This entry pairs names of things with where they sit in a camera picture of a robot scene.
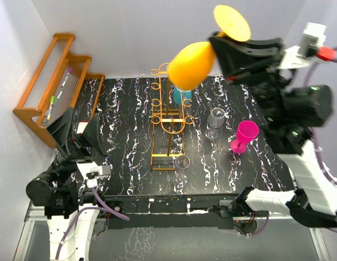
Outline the orange plastic wine glass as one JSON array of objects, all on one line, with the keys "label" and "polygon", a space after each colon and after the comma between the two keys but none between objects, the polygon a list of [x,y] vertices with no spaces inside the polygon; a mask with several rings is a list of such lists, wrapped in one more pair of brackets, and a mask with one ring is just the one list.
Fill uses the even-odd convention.
[{"label": "orange plastic wine glass", "polygon": [[[239,42],[250,39],[250,26],[236,9],[228,5],[217,5],[213,16],[220,28],[217,36],[227,36]],[[192,43],[183,48],[170,62],[167,67],[168,78],[179,89],[191,91],[209,75],[215,57],[210,42]]]}]

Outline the grey clear wine glass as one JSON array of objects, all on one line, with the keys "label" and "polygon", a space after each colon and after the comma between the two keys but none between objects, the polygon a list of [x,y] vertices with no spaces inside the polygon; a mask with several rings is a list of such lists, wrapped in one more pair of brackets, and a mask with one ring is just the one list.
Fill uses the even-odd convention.
[{"label": "grey clear wine glass", "polygon": [[210,127],[205,132],[206,137],[214,140],[219,136],[218,129],[225,121],[225,111],[222,108],[213,108],[207,121]]}]

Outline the blue plastic wine glass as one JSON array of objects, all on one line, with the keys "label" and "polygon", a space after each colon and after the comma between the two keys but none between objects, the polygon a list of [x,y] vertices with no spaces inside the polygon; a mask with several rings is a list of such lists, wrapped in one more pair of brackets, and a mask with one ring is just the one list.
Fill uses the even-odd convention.
[{"label": "blue plastic wine glass", "polygon": [[192,93],[191,91],[182,90],[177,86],[174,86],[173,98],[177,105],[181,105],[184,100],[188,99],[184,104],[189,105],[190,100],[192,99]]}]

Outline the magenta plastic wine glass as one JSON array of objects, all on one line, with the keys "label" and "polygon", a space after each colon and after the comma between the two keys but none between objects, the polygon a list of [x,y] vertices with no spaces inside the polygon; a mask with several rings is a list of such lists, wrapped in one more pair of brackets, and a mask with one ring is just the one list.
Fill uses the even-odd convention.
[{"label": "magenta plastic wine glass", "polygon": [[236,140],[230,144],[234,153],[242,154],[246,151],[247,145],[253,141],[259,133],[257,124],[253,121],[242,121],[237,128]]}]

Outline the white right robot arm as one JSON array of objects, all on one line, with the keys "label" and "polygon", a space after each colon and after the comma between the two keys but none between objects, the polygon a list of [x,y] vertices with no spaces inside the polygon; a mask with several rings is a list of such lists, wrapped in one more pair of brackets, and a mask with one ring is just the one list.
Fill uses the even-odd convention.
[{"label": "white right robot arm", "polygon": [[291,79],[280,73],[296,74],[300,68],[313,70],[323,60],[322,36],[306,35],[300,46],[285,48],[281,38],[240,42],[213,33],[209,42],[225,80],[244,85],[256,100],[266,124],[266,143],[294,175],[297,188],[264,191],[245,188],[225,212],[248,216],[259,211],[292,216],[310,228],[337,228],[337,181],[320,157],[314,129],[332,114],[332,91],[327,85],[309,85],[287,90]]}]

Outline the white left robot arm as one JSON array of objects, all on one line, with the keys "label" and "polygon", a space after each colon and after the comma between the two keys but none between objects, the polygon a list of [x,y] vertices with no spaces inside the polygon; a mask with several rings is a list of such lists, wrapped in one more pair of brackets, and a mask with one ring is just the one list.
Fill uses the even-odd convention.
[{"label": "white left robot arm", "polygon": [[106,203],[99,198],[79,203],[77,184],[71,175],[78,165],[95,166],[88,152],[93,147],[106,156],[99,134],[99,115],[87,122],[81,133],[73,133],[75,114],[68,108],[47,126],[56,143],[56,156],[46,171],[31,180],[26,194],[36,207],[43,207],[50,240],[50,260],[88,260],[91,236],[97,217],[106,212]]}]

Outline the wooden stepped shelf rack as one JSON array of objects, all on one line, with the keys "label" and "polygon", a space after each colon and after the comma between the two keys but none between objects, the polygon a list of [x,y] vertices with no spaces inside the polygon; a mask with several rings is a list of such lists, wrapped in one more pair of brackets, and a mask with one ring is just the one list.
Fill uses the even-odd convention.
[{"label": "wooden stepped shelf rack", "polygon": [[[75,40],[72,33],[55,33],[50,45],[27,85],[13,113],[48,147],[55,142],[47,132],[47,126],[60,117],[69,107],[74,107],[86,80],[95,80],[97,93],[91,113],[96,112],[97,103],[105,81],[105,75],[88,71],[91,57],[76,55],[70,51]],[[62,89],[69,68],[73,71]],[[50,99],[54,97],[51,118],[46,121]]]}]

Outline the clear wine glass front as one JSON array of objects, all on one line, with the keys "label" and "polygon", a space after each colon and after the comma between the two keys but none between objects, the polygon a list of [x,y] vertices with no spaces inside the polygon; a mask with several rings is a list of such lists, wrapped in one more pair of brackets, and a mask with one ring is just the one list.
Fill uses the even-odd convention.
[{"label": "clear wine glass front", "polygon": [[186,155],[178,156],[175,161],[174,183],[178,188],[182,188],[187,184],[187,172],[190,166],[190,159]]}]

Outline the red white small block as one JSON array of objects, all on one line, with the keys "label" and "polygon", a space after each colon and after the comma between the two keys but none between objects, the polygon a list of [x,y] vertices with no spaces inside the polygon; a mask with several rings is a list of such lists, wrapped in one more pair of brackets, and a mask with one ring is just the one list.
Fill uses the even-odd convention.
[{"label": "red white small block", "polygon": [[82,134],[88,124],[88,121],[82,121],[78,123],[76,133],[77,134]]}]

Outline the green cap marker pen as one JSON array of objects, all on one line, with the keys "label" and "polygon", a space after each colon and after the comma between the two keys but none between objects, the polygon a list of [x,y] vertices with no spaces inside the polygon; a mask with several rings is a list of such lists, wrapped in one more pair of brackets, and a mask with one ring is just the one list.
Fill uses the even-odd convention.
[{"label": "green cap marker pen", "polygon": [[53,95],[50,99],[50,105],[49,105],[49,108],[48,108],[48,111],[47,111],[46,121],[49,121],[50,118],[51,118],[52,108],[53,108],[53,105],[54,105],[54,97],[55,96]]}]

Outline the pink cap marker pen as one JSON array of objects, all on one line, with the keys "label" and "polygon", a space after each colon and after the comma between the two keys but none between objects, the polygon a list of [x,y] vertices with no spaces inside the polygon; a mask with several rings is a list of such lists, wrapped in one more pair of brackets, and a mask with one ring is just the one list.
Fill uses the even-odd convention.
[{"label": "pink cap marker pen", "polygon": [[68,80],[69,75],[72,73],[72,71],[73,71],[73,68],[70,67],[69,70],[68,70],[68,72],[67,72],[67,75],[65,76],[64,81],[62,83],[62,89],[61,89],[60,93],[63,92],[63,88],[64,88],[64,86],[65,86],[65,84],[66,84],[66,82]]}]

